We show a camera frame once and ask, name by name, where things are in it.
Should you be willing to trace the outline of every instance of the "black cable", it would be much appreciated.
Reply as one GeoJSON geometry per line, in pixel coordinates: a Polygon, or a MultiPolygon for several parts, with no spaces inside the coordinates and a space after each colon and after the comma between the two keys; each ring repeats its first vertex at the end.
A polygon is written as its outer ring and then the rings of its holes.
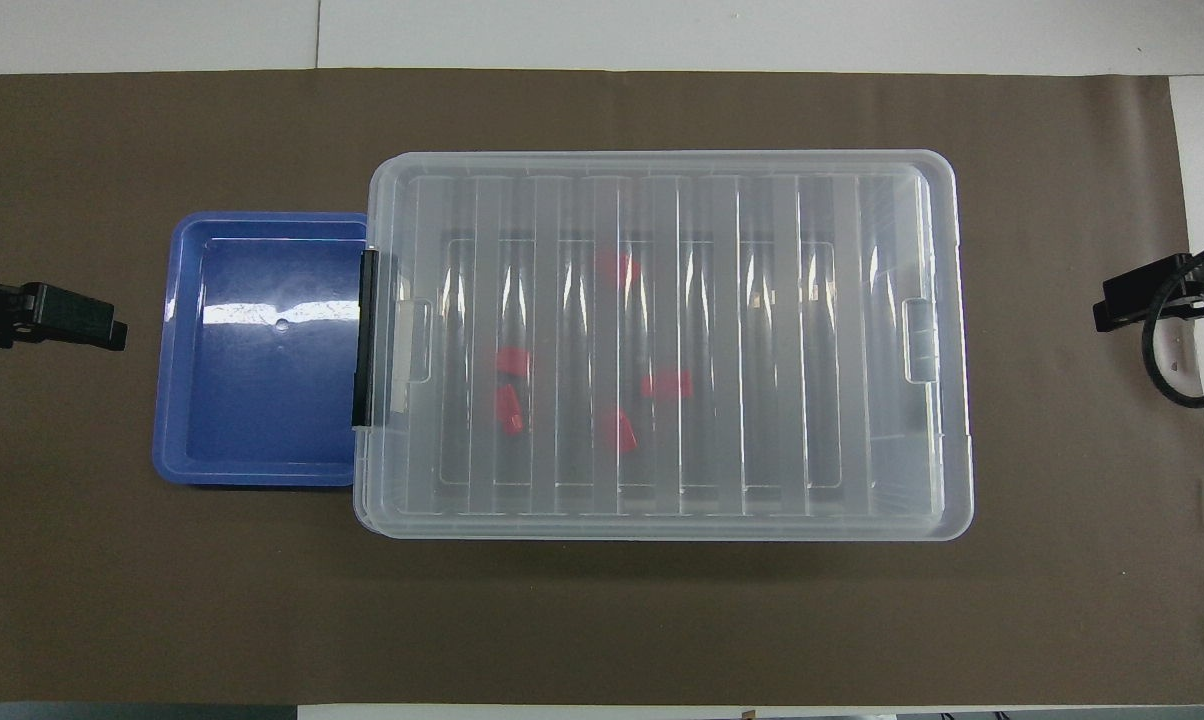
{"type": "Polygon", "coordinates": [[[1145,315],[1145,329],[1140,337],[1140,355],[1143,361],[1145,361],[1145,372],[1149,373],[1149,379],[1153,382],[1153,386],[1158,388],[1158,393],[1163,393],[1165,400],[1170,400],[1174,405],[1181,405],[1182,407],[1193,407],[1193,409],[1204,407],[1204,395],[1184,395],[1184,393],[1180,393],[1178,389],[1170,386],[1170,383],[1165,382],[1165,377],[1158,368],[1158,358],[1153,355],[1153,330],[1158,326],[1161,312],[1165,307],[1165,301],[1175,291],[1175,287],[1184,278],[1188,277],[1193,270],[1200,268],[1202,265],[1204,265],[1204,250],[1198,252],[1188,262],[1181,265],[1181,268],[1175,270],[1170,277],[1165,278],[1149,305],[1149,314],[1145,315]]]}

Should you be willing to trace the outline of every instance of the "blue tray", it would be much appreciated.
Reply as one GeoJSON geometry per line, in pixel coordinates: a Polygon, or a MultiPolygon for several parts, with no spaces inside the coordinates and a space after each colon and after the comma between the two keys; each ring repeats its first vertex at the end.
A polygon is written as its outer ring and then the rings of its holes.
{"type": "Polygon", "coordinates": [[[171,238],[153,464],[172,483],[349,486],[366,216],[197,213],[171,238]]]}

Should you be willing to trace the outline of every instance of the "transparent plastic container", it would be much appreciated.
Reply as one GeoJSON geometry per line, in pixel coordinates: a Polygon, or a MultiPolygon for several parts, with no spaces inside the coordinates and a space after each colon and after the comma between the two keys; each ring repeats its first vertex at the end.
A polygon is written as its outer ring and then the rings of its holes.
{"type": "Polygon", "coordinates": [[[921,541],[970,521],[934,152],[412,152],[374,173],[368,247],[368,529],[921,541]]]}

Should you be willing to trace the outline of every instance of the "black strip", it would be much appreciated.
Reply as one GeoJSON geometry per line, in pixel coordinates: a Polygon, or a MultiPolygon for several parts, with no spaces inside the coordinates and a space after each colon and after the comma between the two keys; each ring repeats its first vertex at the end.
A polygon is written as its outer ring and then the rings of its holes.
{"type": "MultiPolygon", "coordinates": [[[[361,281],[358,294],[358,368],[354,370],[354,427],[368,427],[370,361],[374,348],[374,282],[379,275],[379,252],[362,250],[361,281]]],[[[388,329],[393,337],[393,329],[388,329]]]]}

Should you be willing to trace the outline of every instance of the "plastic storage box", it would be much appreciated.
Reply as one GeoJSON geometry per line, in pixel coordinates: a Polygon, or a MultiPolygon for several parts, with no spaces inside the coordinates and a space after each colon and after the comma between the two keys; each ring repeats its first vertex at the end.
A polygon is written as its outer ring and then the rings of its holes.
{"type": "Polygon", "coordinates": [[[370,188],[355,506],[400,538],[948,539],[954,170],[424,152],[370,188]]]}
{"type": "Polygon", "coordinates": [[[197,213],[171,238],[153,464],[173,483],[349,486],[366,217],[197,213]]]}

